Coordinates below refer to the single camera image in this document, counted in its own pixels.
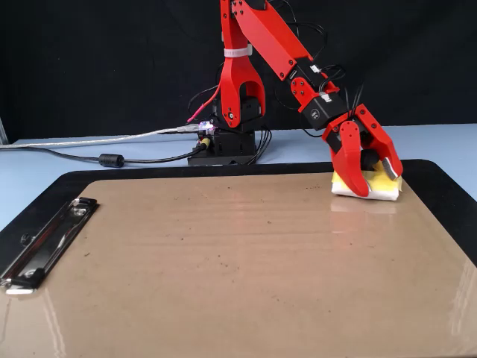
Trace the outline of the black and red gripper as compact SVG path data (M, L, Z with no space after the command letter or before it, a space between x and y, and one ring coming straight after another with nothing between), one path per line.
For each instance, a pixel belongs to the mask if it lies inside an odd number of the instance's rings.
M300 90L299 102L299 112L311 126L316 131L324 129L321 138L334 154L334 170L355 195L369 195L361 173L362 149L368 154L377 153L391 180L402 175L402 163L392 139L363 104L349 108L336 92L314 90Z

